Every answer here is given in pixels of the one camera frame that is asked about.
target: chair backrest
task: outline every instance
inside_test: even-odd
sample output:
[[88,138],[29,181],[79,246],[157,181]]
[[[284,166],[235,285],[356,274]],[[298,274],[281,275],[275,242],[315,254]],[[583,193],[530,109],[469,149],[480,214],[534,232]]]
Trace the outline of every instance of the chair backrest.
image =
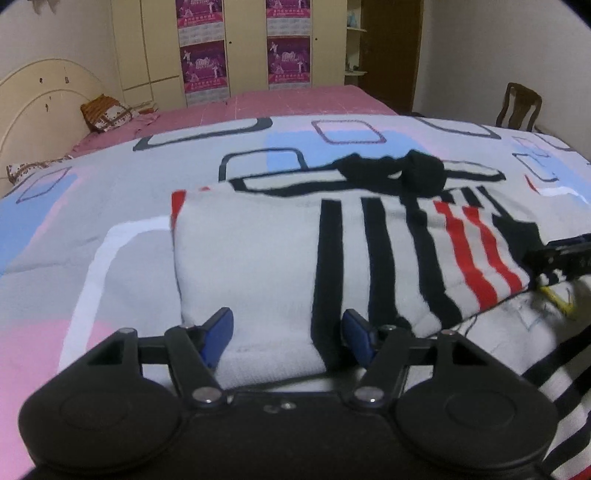
[[542,97],[533,90],[530,90],[519,83],[509,82],[507,84],[507,91],[505,92],[505,99],[503,100],[503,108],[496,119],[496,126],[500,127],[505,119],[505,115],[509,109],[509,96],[512,91],[515,94],[515,105],[513,107],[513,113],[509,117],[508,128],[519,130],[527,112],[529,112],[530,108],[535,105],[534,113],[531,114],[530,122],[527,125],[527,131],[531,132],[534,129],[534,122],[538,118],[540,109],[542,108]]

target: wall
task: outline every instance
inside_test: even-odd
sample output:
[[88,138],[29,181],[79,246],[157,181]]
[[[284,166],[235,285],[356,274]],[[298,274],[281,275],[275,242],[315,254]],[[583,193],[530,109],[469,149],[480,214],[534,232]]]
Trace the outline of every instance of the wall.
[[559,0],[425,0],[414,110],[494,125],[508,82],[591,159],[591,30]]
[[0,15],[0,80],[34,60],[63,58],[94,73],[107,94],[122,98],[108,0],[60,0],[41,14],[17,0]]

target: blue patch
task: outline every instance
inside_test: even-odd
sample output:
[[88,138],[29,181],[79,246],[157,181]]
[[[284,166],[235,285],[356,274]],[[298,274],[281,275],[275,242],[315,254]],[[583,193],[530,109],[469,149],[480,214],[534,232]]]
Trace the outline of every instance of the blue patch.
[[17,189],[0,201],[0,278],[10,262],[25,250],[51,207],[76,178],[73,174],[65,177],[57,174],[53,181],[39,178],[29,188]]
[[[385,142],[369,143],[377,138],[385,138]],[[362,157],[380,158],[385,155],[398,158],[405,156],[409,150],[429,153],[422,145],[412,138],[393,130],[386,130],[376,135],[373,131],[356,134],[352,131],[330,131],[326,137],[333,142],[328,143],[316,131],[269,133],[265,140],[267,148],[298,148],[304,155],[309,167],[320,167],[358,153]],[[367,141],[367,143],[344,143],[349,141]],[[269,172],[293,170],[299,168],[295,158],[284,154],[267,154]]]
[[[517,140],[514,140],[513,147],[515,149],[515,153],[528,155],[528,158],[525,160],[535,163],[533,165],[535,171],[537,171],[537,169],[543,171],[546,178],[558,178],[557,181],[544,183],[544,187],[570,187],[575,192],[578,192],[583,197],[585,197],[588,201],[591,201],[591,184],[583,180],[580,176],[568,168],[562,162],[562,160],[553,156],[551,152],[534,144],[532,144],[531,148],[529,148],[527,145],[524,145],[522,142]],[[540,177],[544,177],[539,175],[539,172],[538,175],[529,176],[534,181],[539,180]]]

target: headboard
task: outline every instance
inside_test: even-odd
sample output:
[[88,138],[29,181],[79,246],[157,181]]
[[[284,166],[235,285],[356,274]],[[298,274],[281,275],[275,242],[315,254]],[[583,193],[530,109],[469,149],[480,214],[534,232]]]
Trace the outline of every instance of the headboard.
[[80,105],[104,92],[100,80],[63,59],[30,63],[0,82],[0,197],[6,165],[61,158],[88,133]]

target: poster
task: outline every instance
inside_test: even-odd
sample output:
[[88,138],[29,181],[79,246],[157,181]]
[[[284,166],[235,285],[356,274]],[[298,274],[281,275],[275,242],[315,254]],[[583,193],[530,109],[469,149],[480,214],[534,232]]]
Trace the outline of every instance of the poster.
[[310,86],[310,37],[267,38],[269,89]]
[[266,0],[267,36],[310,35],[311,0]]
[[222,0],[176,0],[187,105],[230,97]]
[[223,40],[180,47],[187,105],[230,97]]
[[176,0],[181,47],[223,40],[222,0]]

